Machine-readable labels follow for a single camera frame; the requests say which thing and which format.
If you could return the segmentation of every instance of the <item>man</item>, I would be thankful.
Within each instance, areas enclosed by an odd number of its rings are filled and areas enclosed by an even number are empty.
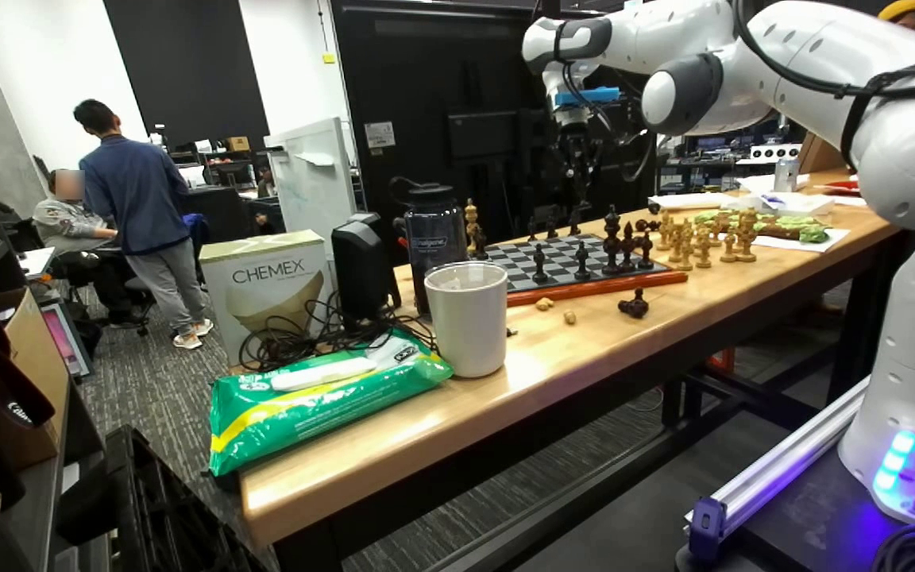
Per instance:
[[[198,350],[214,323],[198,285],[190,233],[174,208],[188,194],[179,170],[163,149],[121,137],[121,119],[97,97],[80,103],[72,119],[103,140],[80,162],[86,208],[116,220],[119,246],[134,274],[172,314],[172,343]]]
[[[891,6],[885,6],[878,12],[878,18],[915,33],[915,0],[893,0]],[[801,173],[842,173],[846,170],[842,153],[836,147],[818,140],[813,135],[806,135],[799,162],[801,162]]]
[[[103,255],[116,240],[116,229],[97,213],[83,211],[80,175],[69,170],[47,173],[50,196],[33,213],[38,234],[53,248],[50,274],[69,284],[91,284],[112,323],[134,318],[123,291],[126,264]]]

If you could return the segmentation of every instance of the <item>green snack bag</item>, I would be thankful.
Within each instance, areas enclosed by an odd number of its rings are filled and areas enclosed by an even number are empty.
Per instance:
[[[243,471],[448,377],[448,363],[405,327],[287,369],[220,376],[209,383],[209,472]]]

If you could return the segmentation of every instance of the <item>wooden table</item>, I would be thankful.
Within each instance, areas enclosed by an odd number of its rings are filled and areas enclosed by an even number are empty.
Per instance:
[[[827,208],[819,217],[852,234],[827,255],[752,248],[756,264],[715,262],[679,285],[648,290],[652,310],[643,321],[617,310],[630,291],[568,300],[549,310],[508,307],[514,338],[508,338],[505,369],[493,377],[450,380],[245,471],[243,510],[252,536],[281,544],[659,353],[669,355],[715,327],[733,329],[752,305],[788,305],[801,285],[819,294],[861,274],[875,248],[897,234],[864,208]],[[562,310],[576,310],[577,323],[568,327]]]

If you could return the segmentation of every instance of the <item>cardboard box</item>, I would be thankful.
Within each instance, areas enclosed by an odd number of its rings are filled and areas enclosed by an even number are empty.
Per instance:
[[[306,341],[329,323],[335,274],[323,237],[311,229],[214,240],[200,252],[215,338],[231,363],[254,353],[263,334]]]

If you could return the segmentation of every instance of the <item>paper cup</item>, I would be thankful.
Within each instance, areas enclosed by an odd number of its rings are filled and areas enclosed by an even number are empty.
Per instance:
[[[433,329],[455,377],[503,369],[508,345],[508,274],[490,262],[459,262],[425,274]]]

